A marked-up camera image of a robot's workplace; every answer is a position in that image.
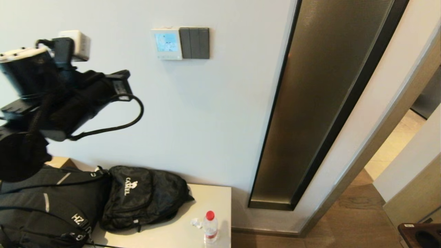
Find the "white wall thermostat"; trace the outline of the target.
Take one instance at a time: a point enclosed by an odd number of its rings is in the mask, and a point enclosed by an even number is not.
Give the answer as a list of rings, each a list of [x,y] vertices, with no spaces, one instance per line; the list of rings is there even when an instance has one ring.
[[[156,57],[162,61],[181,61],[183,59],[179,29],[151,29]]]

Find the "black Camel logo backpack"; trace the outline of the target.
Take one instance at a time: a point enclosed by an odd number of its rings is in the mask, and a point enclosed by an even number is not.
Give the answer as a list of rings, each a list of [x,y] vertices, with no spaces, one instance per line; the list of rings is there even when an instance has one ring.
[[[157,169],[117,165],[109,170],[111,190],[100,227],[111,233],[163,223],[194,201],[186,180]]]

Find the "large black backpack white lettering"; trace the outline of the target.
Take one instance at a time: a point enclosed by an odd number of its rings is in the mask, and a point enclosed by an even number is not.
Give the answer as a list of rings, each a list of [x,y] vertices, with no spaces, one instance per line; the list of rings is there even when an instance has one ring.
[[[110,173],[45,165],[21,182],[0,183],[0,248],[82,248],[100,221]]]

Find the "clear water bottle red cap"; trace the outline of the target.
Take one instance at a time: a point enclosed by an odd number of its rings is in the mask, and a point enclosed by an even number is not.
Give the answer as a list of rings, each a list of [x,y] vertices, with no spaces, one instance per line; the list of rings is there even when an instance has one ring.
[[[203,219],[204,242],[206,244],[214,243],[218,236],[218,219],[214,211],[206,212]]]

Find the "dark grey appliance beyond doorway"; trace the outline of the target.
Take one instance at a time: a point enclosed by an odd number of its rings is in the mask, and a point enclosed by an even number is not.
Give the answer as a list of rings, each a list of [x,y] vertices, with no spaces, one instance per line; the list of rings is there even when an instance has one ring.
[[[410,109],[424,119],[428,119],[439,104],[441,104],[441,65]]]

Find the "beige wooden cabinet side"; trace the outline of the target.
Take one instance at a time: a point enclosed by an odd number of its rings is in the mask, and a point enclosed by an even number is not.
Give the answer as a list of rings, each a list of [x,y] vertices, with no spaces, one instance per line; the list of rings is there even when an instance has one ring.
[[[391,223],[441,224],[441,154],[383,206]]]

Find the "dark brown wooden object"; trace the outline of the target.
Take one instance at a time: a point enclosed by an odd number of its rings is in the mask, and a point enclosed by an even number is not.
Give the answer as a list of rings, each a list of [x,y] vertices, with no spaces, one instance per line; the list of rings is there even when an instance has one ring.
[[[398,231],[409,248],[441,248],[441,224],[399,224]]]

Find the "grey triple wall switch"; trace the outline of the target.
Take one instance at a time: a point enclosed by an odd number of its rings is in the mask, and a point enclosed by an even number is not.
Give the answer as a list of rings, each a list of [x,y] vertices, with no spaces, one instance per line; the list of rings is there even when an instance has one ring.
[[[208,27],[181,27],[178,32],[183,59],[210,59],[210,29]]]

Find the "grey brown door frame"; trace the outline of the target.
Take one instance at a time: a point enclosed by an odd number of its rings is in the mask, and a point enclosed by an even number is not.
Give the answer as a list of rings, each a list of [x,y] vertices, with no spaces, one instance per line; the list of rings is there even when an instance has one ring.
[[[303,238],[373,157],[425,83],[416,76],[435,68],[441,17],[402,16],[384,55],[324,162],[295,209]]]

